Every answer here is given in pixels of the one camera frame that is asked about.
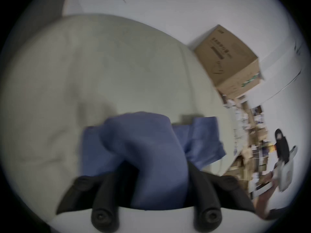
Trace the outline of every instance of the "storage box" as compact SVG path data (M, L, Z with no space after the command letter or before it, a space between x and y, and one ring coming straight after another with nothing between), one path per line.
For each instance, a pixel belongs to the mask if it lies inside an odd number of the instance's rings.
M194 52L215 87L227 99L234 99L260 83L258 57L220 25Z

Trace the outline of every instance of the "blue cloth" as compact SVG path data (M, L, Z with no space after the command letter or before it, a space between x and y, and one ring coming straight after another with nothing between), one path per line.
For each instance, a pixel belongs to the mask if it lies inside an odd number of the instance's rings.
M137 112L107 119L82 135L82 175L114 171L124 160L140 172L132 208L168 210L183 206L187 159L199 169L225 155L215 117L172 126L168 117Z

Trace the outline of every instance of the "wire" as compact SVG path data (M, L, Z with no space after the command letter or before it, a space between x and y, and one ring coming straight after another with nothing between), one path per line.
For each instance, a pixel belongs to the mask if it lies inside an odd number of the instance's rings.
M283 91L286 87L288 87L289 84L290 84L291 82L295 81L295 80L298 78L298 76L301 74L301 71L302 71L302 69L299 71L299 73L298 73L285 87L283 87L283 88L282 88L281 90L279 90L277 93L275 93L274 95L272 95L271 97L269 97L268 99L266 99L265 101L263 101L261 104L267 102L269 99L272 99L275 95L277 95L279 92Z

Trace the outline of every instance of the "hand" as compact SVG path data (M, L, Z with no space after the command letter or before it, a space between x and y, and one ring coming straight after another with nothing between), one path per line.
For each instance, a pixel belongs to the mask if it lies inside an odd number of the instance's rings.
M267 217L266 207L268 205L268 201L278 186L277 180L271 180L271 182L272 182L272 187L266 192L264 192L263 194L259 195L256 208L255 208L256 214L262 219L266 219Z
M278 186L278 181L277 180L272 180L272 187L265 191L263 194L260 194L258 197L258 202L268 202L268 200L271 198L272 194L274 193L275 189Z

